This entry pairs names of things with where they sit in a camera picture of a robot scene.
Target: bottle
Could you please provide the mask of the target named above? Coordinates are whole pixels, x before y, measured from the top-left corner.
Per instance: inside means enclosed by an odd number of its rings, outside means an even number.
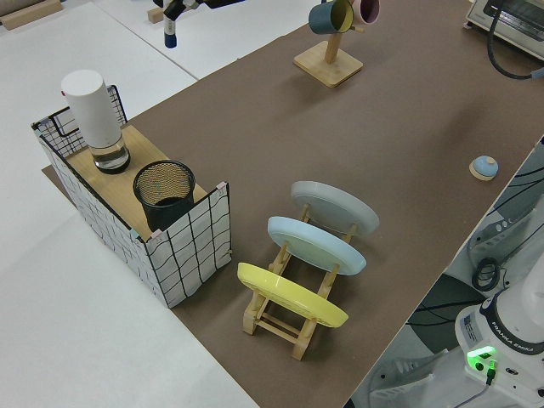
[[[91,70],[73,71],[63,78],[60,88],[94,165],[103,173],[121,173],[130,162],[130,153],[102,76]]]

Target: oven window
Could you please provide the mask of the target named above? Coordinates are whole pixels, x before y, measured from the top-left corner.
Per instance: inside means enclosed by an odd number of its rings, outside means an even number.
[[[494,17],[498,0],[489,0],[484,13]],[[541,1],[504,0],[501,22],[536,41],[544,41],[544,3]]]

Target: toaster oven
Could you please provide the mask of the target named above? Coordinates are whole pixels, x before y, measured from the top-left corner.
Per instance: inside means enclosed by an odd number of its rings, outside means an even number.
[[[500,0],[473,0],[467,20],[489,30]],[[544,0],[504,0],[495,34],[544,60]]]

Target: black mesh cup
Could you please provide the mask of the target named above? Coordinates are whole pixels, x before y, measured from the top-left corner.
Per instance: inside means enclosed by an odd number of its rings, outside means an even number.
[[[134,178],[133,191],[151,231],[164,231],[195,205],[195,176],[183,163],[154,161]]]

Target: yellow plate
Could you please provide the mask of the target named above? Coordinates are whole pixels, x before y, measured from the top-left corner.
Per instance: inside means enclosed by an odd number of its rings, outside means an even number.
[[[266,269],[238,263],[238,279],[272,302],[323,326],[340,327],[348,319],[343,310],[317,293]]]

